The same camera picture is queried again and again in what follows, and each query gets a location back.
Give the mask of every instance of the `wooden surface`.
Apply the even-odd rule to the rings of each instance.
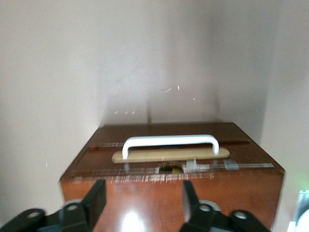
[[[115,164],[112,155],[132,136],[211,134],[238,164],[271,163],[273,168],[210,169],[189,174],[158,174],[165,162]],[[223,160],[198,160],[222,165]],[[107,180],[107,205],[96,232],[179,231],[184,223],[182,180],[193,182],[200,200],[221,211],[244,209],[271,228],[284,169],[234,123],[106,126],[98,129],[60,179],[66,201],[83,198],[94,182]]]

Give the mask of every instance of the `black clamp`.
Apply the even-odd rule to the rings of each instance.
[[[54,214],[26,210],[6,223],[0,232],[91,232],[106,204],[105,180],[98,180],[80,202],[71,202]]]
[[[236,210],[228,217],[215,203],[203,203],[191,181],[183,182],[183,211],[186,223],[180,232],[270,232],[248,211]]]

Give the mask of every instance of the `white handle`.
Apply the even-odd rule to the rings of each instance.
[[[160,145],[183,145],[183,144],[212,144],[215,155],[219,154],[218,141],[209,134],[201,135],[171,135],[171,136],[145,136],[128,138],[122,149],[122,157],[127,159],[129,148],[135,146],[160,146]]]

